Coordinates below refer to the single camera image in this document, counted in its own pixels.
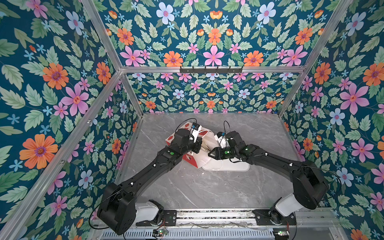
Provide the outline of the red white paper bag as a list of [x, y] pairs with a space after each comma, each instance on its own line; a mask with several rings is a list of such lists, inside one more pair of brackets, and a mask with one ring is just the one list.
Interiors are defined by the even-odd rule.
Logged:
[[166, 139], [167, 146], [161, 156], [174, 165], [185, 161], [199, 169], [212, 159], [209, 152], [218, 147], [215, 134], [197, 123], [182, 124]]

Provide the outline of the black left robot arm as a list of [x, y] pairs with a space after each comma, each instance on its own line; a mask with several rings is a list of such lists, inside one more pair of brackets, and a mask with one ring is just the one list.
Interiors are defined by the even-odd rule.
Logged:
[[199, 130], [177, 130], [171, 144], [158, 151], [149, 165], [130, 179], [106, 187], [98, 206], [98, 218], [116, 234], [124, 234], [137, 217], [137, 198], [157, 179], [178, 165], [185, 154], [198, 153], [202, 142]]

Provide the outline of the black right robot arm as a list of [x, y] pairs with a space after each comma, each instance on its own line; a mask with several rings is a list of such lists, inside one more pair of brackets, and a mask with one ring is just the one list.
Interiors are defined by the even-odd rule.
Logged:
[[314, 163], [293, 161], [257, 145], [246, 144], [236, 131], [226, 134], [225, 139], [224, 147], [215, 147], [208, 153], [210, 158], [217, 161], [237, 159], [238, 163], [266, 168], [292, 183], [293, 192], [277, 200], [269, 210], [269, 218], [275, 222], [301, 209], [316, 209], [328, 192], [323, 170]]

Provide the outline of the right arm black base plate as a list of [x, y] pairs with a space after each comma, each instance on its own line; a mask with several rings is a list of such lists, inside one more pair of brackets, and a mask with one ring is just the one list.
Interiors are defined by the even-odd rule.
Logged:
[[258, 226], [295, 226], [297, 224], [294, 214], [284, 217], [276, 211], [271, 212], [269, 209], [255, 209], [252, 213], [255, 215], [255, 220]]

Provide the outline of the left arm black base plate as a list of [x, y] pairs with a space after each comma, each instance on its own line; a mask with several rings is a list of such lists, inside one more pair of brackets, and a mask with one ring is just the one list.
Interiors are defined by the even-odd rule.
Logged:
[[151, 221], [141, 221], [135, 223], [135, 227], [160, 227], [165, 224], [166, 227], [176, 226], [178, 212], [176, 210], [164, 210], [158, 213]]

